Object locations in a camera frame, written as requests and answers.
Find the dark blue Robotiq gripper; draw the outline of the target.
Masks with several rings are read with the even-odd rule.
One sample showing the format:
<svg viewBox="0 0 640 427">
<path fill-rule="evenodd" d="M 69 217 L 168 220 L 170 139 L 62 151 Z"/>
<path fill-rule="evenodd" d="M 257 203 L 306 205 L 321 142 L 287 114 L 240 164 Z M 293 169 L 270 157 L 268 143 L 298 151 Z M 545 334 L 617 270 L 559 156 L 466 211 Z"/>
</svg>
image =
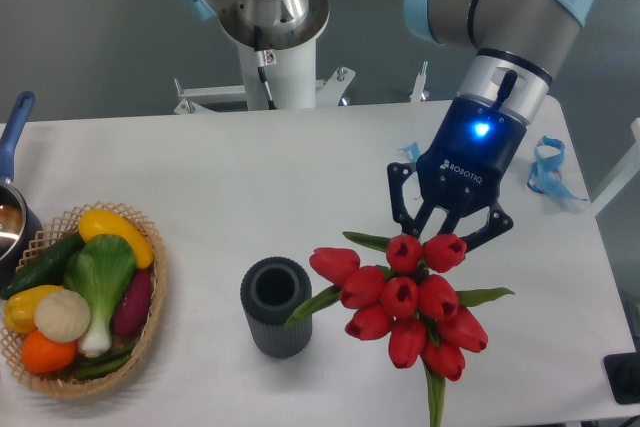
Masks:
<svg viewBox="0 0 640 427">
<path fill-rule="evenodd" d="M 443 225 L 453 234 L 459 221 L 484 208 L 486 223 L 451 243 L 470 252 L 509 231 L 514 222 L 498 202 L 500 183 L 524 135 L 519 121 L 478 102 L 458 97 L 451 103 L 430 147 L 416 163 L 422 204 L 407 210 L 404 184 L 414 163 L 390 163 L 387 178 L 393 220 L 404 234 L 419 238 L 436 208 L 447 212 Z"/>
</svg>

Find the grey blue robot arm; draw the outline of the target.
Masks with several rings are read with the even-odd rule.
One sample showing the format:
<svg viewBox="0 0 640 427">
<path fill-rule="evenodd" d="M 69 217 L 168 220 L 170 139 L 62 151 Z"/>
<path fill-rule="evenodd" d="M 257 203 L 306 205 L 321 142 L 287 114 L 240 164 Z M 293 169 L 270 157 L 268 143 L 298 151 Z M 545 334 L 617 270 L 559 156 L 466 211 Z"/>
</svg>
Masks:
<svg viewBox="0 0 640 427">
<path fill-rule="evenodd" d="M 252 110 L 314 108 L 316 41 L 328 0 L 182 0 L 215 17 L 236 44 Z M 388 166 L 392 216 L 419 237 L 435 210 L 441 232 L 478 211 L 486 224 L 465 237 L 475 249 L 511 229 L 500 184 L 594 0 L 403 0 L 405 25 L 437 44 L 474 48 L 475 58 L 429 148 Z"/>
</svg>

